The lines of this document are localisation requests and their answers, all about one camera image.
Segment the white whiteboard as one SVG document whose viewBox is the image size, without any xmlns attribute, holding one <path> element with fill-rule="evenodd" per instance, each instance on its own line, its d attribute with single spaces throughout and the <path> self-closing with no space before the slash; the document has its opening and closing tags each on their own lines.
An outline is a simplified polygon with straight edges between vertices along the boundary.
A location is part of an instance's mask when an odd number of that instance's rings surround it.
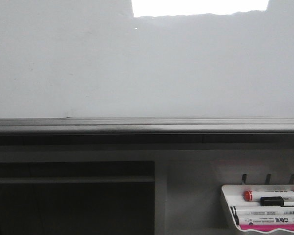
<svg viewBox="0 0 294 235">
<path fill-rule="evenodd" d="M 294 118 L 294 0 L 136 17 L 130 0 L 0 0 L 0 118 Z"/>
</svg>

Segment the black tray hook left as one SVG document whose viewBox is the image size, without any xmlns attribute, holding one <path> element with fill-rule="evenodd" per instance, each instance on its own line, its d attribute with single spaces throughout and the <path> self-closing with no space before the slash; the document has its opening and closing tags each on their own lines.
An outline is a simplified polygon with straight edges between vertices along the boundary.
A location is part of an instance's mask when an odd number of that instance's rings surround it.
<svg viewBox="0 0 294 235">
<path fill-rule="evenodd" d="M 242 185 L 246 185 L 246 179 L 247 179 L 247 174 L 242 174 L 242 178 L 241 178 L 241 184 Z"/>
</svg>

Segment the black tray hook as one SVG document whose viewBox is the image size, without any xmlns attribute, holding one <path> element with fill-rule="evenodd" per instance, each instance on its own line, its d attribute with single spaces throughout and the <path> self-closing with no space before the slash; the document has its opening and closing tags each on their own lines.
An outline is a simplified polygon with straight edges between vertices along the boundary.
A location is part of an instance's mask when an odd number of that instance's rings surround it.
<svg viewBox="0 0 294 235">
<path fill-rule="evenodd" d="M 241 184 L 242 185 L 246 185 L 246 179 L 247 179 L 247 174 L 242 174 L 242 178 L 241 178 Z"/>
<path fill-rule="evenodd" d="M 294 173 L 291 174 L 290 179 L 289 179 L 289 185 L 293 185 L 294 184 Z"/>
<path fill-rule="evenodd" d="M 265 178 L 265 185 L 269 185 L 270 184 L 270 180 L 271 180 L 271 174 L 267 174 L 266 178 Z"/>
</svg>

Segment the white marker tray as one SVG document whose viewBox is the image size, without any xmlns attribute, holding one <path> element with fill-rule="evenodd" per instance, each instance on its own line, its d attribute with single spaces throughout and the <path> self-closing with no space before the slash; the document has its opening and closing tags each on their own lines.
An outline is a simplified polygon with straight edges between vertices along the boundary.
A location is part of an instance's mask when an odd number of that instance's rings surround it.
<svg viewBox="0 0 294 235">
<path fill-rule="evenodd" d="M 289 191 L 294 185 L 224 185 L 221 188 L 221 204 L 225 217 L 234 235 L 294 235 L 294 225 L 237 225 L 231 206 L 261 206 L 260 201 L 246 201 L 243 192 L 252 191 Z"/>
</svg>

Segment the red capped white marker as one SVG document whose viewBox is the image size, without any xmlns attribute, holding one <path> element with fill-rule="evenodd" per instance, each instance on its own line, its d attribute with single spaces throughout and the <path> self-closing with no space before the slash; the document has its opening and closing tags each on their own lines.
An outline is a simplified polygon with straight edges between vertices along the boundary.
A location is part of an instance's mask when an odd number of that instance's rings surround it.
<svg viewBox="0 0 294 235">
<path fill-rule="evenodd" d="M 243 192 L 243 198 L 246 201 L 260 201 L 263 197 L 282 197 L 285 201 L 294 201 L 294 190 L 289 191 L 252 191 Z"/>
</svg>

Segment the black tray hook middle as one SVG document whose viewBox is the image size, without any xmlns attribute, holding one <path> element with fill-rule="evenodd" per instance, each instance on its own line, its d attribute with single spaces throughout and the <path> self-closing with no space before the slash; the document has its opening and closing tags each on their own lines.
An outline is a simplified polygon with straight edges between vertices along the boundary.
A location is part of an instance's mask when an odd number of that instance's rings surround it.
<svg viewBox="0 0 294 235">
<path fill-rule="evenodd" d="M 267 174 L 266 178 L 265 178 L 265 185 L 269 185 L 270 184 L 270 180 L 271 180 L 271 174 Z"/>
</svg>

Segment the white labelled marker front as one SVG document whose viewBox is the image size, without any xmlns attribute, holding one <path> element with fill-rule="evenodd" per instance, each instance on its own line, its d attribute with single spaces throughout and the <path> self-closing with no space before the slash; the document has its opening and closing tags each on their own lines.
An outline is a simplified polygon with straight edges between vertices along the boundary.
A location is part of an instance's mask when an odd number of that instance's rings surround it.
<svg viewBox="0 0 294 235">
<path fill-rule="evenodd" d="M 235 215 L 237 225 L 294 225 L 294 214 L 292 215 Z"/>
</svg>

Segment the white marker black end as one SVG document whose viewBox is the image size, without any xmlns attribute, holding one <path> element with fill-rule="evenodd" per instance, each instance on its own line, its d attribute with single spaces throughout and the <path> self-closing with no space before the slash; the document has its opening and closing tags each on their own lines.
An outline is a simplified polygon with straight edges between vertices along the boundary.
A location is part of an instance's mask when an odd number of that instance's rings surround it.
<svg viewBox="0 0 294 235">
<path fill-rule="evenodd" d="M 294 206 L 231 206 L 233 215 L 294 215 Z"/>
</svg>

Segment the black capped marker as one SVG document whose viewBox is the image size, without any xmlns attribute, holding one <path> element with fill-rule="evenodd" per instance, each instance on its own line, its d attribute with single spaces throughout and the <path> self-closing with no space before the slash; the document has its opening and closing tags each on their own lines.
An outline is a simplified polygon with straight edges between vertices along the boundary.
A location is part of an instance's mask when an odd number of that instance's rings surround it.
<svg viewBox="0 0 294 235">
<path fill-rule="evenodd" d="M 294 206 L 294 201 L 286 200 L 283 197 L 261 197 L 260 198 L 261 206 Z"/>
</svg>

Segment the black tray hook right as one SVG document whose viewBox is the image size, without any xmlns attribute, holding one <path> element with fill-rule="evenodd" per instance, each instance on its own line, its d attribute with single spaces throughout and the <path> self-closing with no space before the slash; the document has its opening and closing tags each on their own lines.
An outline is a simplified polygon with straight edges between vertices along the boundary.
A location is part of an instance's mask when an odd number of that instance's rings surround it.
<svg viewBox="0 0 294 235">
<path fill-rule="evenodd" d="M 293 185 L 294 184 L 294 173 L 291 174 L 290 179 L 289 179 L 289 185 Z"/>
</svg>

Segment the grey stand frame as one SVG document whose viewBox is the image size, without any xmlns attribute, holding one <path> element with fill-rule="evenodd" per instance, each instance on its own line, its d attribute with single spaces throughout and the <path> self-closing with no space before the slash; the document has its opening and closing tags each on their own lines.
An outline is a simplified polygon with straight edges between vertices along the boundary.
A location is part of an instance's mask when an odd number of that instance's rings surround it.
<svg viewBox="0 0 294 235">
<path fill-rule="evenodd" d="M 244 173 L 289 185 L 294 144 L 0 146 L 0 235 L 232 235 Z"/>
</svg>

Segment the grey whiteboard bottom rail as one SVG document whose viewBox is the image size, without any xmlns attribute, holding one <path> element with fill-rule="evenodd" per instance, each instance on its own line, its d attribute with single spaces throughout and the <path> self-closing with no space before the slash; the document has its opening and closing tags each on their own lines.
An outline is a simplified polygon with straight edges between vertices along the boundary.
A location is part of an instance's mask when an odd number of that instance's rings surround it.
<svg viewBox="0 0 294 235">
<path fill-rule="evenodd" d="M 294 118 L 0 118 L 0 136 L 294 134 Z"/>
</svg>

